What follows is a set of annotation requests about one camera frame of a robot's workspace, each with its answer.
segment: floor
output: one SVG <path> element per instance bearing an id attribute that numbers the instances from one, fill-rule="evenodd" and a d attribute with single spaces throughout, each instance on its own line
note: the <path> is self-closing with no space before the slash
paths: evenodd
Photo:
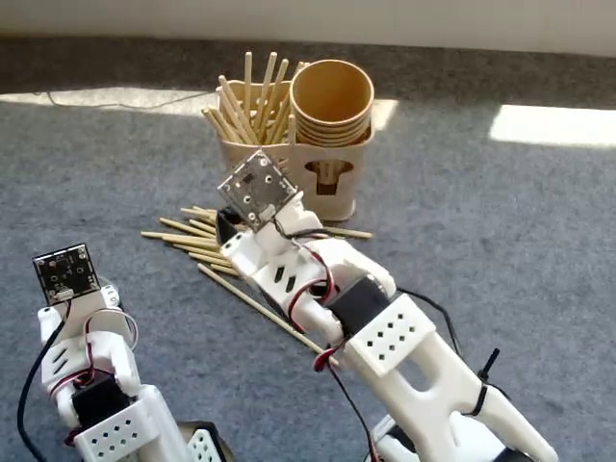
<path id="1" fill-rule="evenodd" d="M 199 109 L 214 101 L 219 74 L 242 75 L 246 49 L 255 75 L 270 50 L 368 71 L 383 111 L 348 224 L 375 237 L 357 246 L 449 308 L 474 369 L 501 349 L 491 378 L 561 460 L 612 461 L 616 61 L 90 38 L 0 41 L 3 460 L 29 460 L 14 416 L 39 348 L 43 298 L 30 259 L 78 242 L 139 321 L 141 379 L 177 419 L 216 422 L 240 461 L 366 453 L 311 353 L 188 257 L 139 235 L 180 207 L 221 204 L 218 142 Z M 116 102 L 124 106 L 89 107 Z M 350 372 L 344 380 L 378 422 L 368 388 Z M 26 425 L 49 460 L 78 460 L 40 388 Z"/>

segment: wooden skewer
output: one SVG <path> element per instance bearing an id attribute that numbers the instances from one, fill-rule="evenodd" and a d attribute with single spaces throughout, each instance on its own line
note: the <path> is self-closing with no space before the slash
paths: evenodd
<path id="1" fill-rule="evenodd" d="M 250 135 L 248 135 L 248 133 L 246 132 L 245 128 L 242 126 L 242 123 L 240 122 L 240 118 L 238 117 L 238 113 L 236 113 L 235 109 L 233 109 L 233 106 L 231 105 L 231 101 L 229 101 L 229 97 L 227 96 L 227 93 L 220 90 L 218 92 L 218 97 L 220 98 L 220 102 L 222 103 L 222 107 L 224 108 L 224 111 L 227 113 L 228 117 L 233 122 L 233 125 L 238 130 L 238 134 L 240 135 L 240 141 L 243 144 L 252 144 L 253 141 L 250 138 Z"/>
<path id="2" fill-rule="evenodd" d="M 213 217 L 216 216 L 217 211 L 214 209 L 202 209 L 201 207 L 197 206 L 197 205 L 193 205 L 192 206 L 195 210 L 198 210 L 199 212 L 203 212 L 204 214 L 208 214 L 211 215 Z"/>
<path id="3" fill-rule="evenodd" d="M 218 265 L 220 267 L 225 267 L 225 268 L 230 268 L 230 269 L 233 268 L 233 266 L 231 265 L 231 262 L 229 262 L 228 260 L 222 260 L 221 258 L 211 257 L 210 255 L 203 255 L 197 252 L 189 252 L 189 256 L 191 258 L 194 258 L 194 260 L 199 260 L 201 262 L 211 263 L 214 265 Z"/>
<path id="4" fill-rule="evenodd" d="M 238 134 L 235 133 L 235 130 L 233 130 L 233 128 L 231 128 L 231 125 L 229 125 L 229 123 L 224 119 L 218 108 L 215 108 L 214 106 L 209 106 L 208 113 L 210 113 L 214 117 L 215 121 L 218 122 L 218 125 L 220 125 L 220 127 L 222 128 L 228 140 L 230 140 L 231 142 L 241 142 L 240 137 L 238 137 Z"/>
<path id="5" fill-rule="evenodd" d="M 194 238 L 192 236 L 163 236 L 163 241 L 171 244 L 185 244 L 193 247 L 207 248 L 210 250 L 218 250 L 218 244 L 213 239 Z"/>
<path id="6" fill-rule="evenodd" d="M 180 223 L 179 221 L 173 221 L 172 219 L 162 218 L 162 217 L 158 218 L 158 220 L 162 224 L 166 224 L 167 226 L 170 226 L 171 228 L 179 229 L 180 231 L 185 231 L 187 233 L 191 233 L 191 234 L 194 234 L 196 236 L 200 236 L 202 238 L 211 238 L 212 237 L 211 236 L 212 233 L 206 233 L 202 229 L 198 229 L 198 228 L 195 228 L 193 226 L 189 226 L 188 224 Z"/>
<path id="7" fill-rule="evenodd" d="M 252 53 L 244 56 L 244 115 L 250 120 L 250 95 L 252 93 Z"/>
<path id="8" fill-rule="evenodd" d="M 336 236 L 345 236 L 347 238 L 370 239 L 372 237 L 372 233 L 367 231 L 355 231 L 353 229 L 336 228 L 334 226 L 324 226 L 323 229 L 326 229 Z"/>
<path id="9" fill-rule="evenodd" d="M 195 209 L 181 208 L 180 210 L 184 212 L 185 214 L 193 215 L 195 217 L 199 217 L 201 219 L 209 221 L 212 224 L 216 224 L 216 219 L 212 217 L 212 214 L 201 212 L 200 210 L 195 210 Z"/>
<path id="10" fill-rule="evenodd" d="M 268 120 L 270 119 L 271 109 L 274 107 L 274 101 L 278 99 L 278 93 L 280 92 L 280 82 L 285 77 L 287 73 L 287 66 L 289 65 L 289 60 L 282 60 L 280 62 L 280 67 L 278 67 L 278 73 L 276 74 L 276 79 L 273 83 L 273 88 L 271 89 L 271 93 L 268 97 L 268 105 L 264 109 L 263 112 L 263 120 L 261 124 L 255 127 L 255 132 L 257 132 L 257 139 L 261 141 L 265 134 L 266 129 L 268 128 Z"/>
<path id="11" fill-rule="evenodd" d="M 297 64 L 297 68 L 295 69 L 295 73 L 293 74 L 294 78 L 298 74 L 298 72 L 303 69 L 307 63 L 299 62 Z M 291 106 L 291 87 L 289 87 L 289 92 L 285 95 L 285 98 L 282 100 L 280 104 L 280 109 L 276 114 L 276 119 L 271 127 L 269 132 L 268 139 L 266 140 L 266 144 L 279 144 L 282 142 L 282 135 L 285 133 L 285 122 L 288 120 L 289 112 Z"/>
<path id="12" fill-rule="evenodd" d="M 289 114 L 289 144 L 295 144 L 296 131 L 295 116 L 293 114 Z"/>
<path id="13" fill-rule="evenodd" d="M 268 67 L 266 68 L 266 75 L 263 79 L 263 86 L 261 87 L 261 96 L 259 97 L 259 105 L 257 106 L 257 116 L 255 116 L 254 119 L 255 127 L 261 126 L 261 118 L 263 117 L 268 91 L 270 90 L 271 74 L 273 74 L 273 68 L 276 65 L 277 56 L 278 54 L 274 51 L 269 53 Z"/>
<path id="14" fill-rule="evenodd" d="M 195 228 L 199 228 L 206 233 L 210 234 L 212 237 L 216 235 L 216 228 L 214 226 L 210 226 L 209 224 L 202 223 L 201 221 L 197 221 L 196 219 L 189 219 L 189 223 Z"/>
<path id="15" fill-rule="evenodd" d="M 252 130 L 252 127 L 250 126 L 250 122 L 248 121 L 248 118 L 246 117 L 246 115 L 244 114 L 244 111 L 242 110 L 242 106 L 240 106 L 240 102 L 238 101 L 238 98 L 236 98 L 235 93 L 231 90 L 231 87 L 229 86 L 229 82 L 227 82 L 227 79 L 224 77 L 224 75 L 219 75 L 218 81 L 220 82 L 220 85 L 222 86 L 222 94 L 225 94 L 227 99 L 229 100 L 229 103 L 231 104 L 231 107 L 233 108 L 233 111 L 235 112 L 236 117 L 240 121 L 240 124 L 244 128 L 244 131 L 248 135 L 250 141 L 253 142 L 254 144 L 259 144 L 257 136 L 255 135 L 255 132 Z"/>
<path id="16" fill-rule="evenodd" d="M 143 238 L 150 239 L 163 239 L 163 238 L 187 238 L 186 234 L 173 234 L 173 233 L 158 233 L 154 231 L 141 231 L 141 236 Z"/>
<path id="17" fill-rule="evenodd" d="M 197 264 L 197 267 L 199 268 L 199 270 L 201 272 L 203 272 L 204 274 L 209 276 L 215 282 L 219 283 L 220 286 L 224 287 L 231 294 L 233 294 L 234 296 L 239 298 L 244 303 L 250 305 L 252 308 L 257 310 L 259 313 L 261 313 L 263 316 L 268 318 L 270 321 L 272 321 L 273 323 L 275 323 L 279 327 L 281 327 L 288 334 L 294 336 L 297 340 L 299 340 L 300 342 L 305 344 L 307 347 L 312 349 L 314 352 L 316 352 L 317 354 L 323 353 L 323 349 L 320 346 L 315 344 L 312 340 L 308 339 L 305 335 L 302 335 L 299 332 L 297 332 L 296 330 L 294 330 L 286 322 L 282 321 L 280 318 L 278 318 L 276 315 L 274 315 L 270 310 L 268 310 L 262 304 L 258 303 L 256 300 L 254 300 L 251 297 L 249 297 L 248 295 L 246 295 L 244 292 L 242 292 L 240 289 L 235 287 L 233 284 L 229 283 L 224 278 L 222 278 L 219 275 L 217 275 L 215 272 L 213 272 L 211 269 L 207 268 L 205 265 L 202 265 L 202 264 L 199 263 L 199 264 Z M 331 358 L 330 362 L 331 362 L 332 365 L 338 366 L 338 361 L 336 361 L 335 358 Z"/>
<path id="18" fill-rule="evenodd" d="M 209 109 L 204 109 L 203 111 L 201 111 L 201 113 L 210 121 L 210 123 L 216 130 L 216 133 L 218 133 L 218 137 L 221 140 L 230 141 L 228 135 Z"/>
<path id="19" fill-rule="evenodd" d="M 226 260 L 217 250 L 207 250 L 205 248 L 193 247 L 191 245 L 184 244 L 174 244 L 173 246 L 175 248 L 181 248 L 182 250 L 186 250 L 187 252 L 198 253 L 200 255 L 207 255 L 208 257 Z"/>
<path id="20" fill-rule="evenodd" d="M 223 267 L 221 265 L 212 264 L 210 268 L 214 271 L 224 272 L 225 274 L 229 274 L 231 276 L 240 277 L 240 274 L 232 268 Z"/>

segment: white wall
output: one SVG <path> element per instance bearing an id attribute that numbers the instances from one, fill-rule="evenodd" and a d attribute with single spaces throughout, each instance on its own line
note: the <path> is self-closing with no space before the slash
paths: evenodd
<path id="1" fill-rule="evenodd" d="M 616 56 L 615 0 L 0 0 L 0 31 Z"/>

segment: robotic arm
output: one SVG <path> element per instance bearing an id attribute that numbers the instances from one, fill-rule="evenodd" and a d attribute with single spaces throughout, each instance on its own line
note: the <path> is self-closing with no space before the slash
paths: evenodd
<path id="1" fill-rule="evenodd" d="M 321 333 L 334 346 L 331 352 L 339 348 L 344 364 L 363 377 L 410 439 L 411 449 L 381 435 L 381 457 L 488 462 L 523 453 L 535 462 L 557 462 L 554 449 L 504 394 L 468 368 L 410 296 L 398 294 L 386 269 L 326 235 L 317 216 L 304 209 L 302 192 L 262 151 L 218 190 L 248 225 L 227 233 L 223 255 L 295 328 Z M 219 231 L 230 229 L 224 214 L 218 220 Z M 427 391 L 398 371 L 405 360 L 428 378 Z"/>
<path id="2" fill-rule="evenodd" d="M 65 442 L 85 462 L 230 461 L 212 424 L 176 423 L 158 389 L 141 383 L 132 351 L 137 324 L 116 287 L 99 285 L 86 246 L 34 264 L 49 305 L 38 311 L 48 347 L 41 381 L 71 429 Z"/>

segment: circuit board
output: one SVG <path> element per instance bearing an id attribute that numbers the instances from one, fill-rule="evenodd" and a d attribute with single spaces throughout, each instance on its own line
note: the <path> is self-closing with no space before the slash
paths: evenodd
<path id="1" fill-rule="evenodd" d="M 38 282 L 49 305 L 100 289 L 85 244 L 77 244 L 32 259 Z"/>
<path id="2" fill-rule="evenodd" d="M 218 191 L 254 232 L 297 194 L 297 188 L 262 150 L 239 165 Z"/>

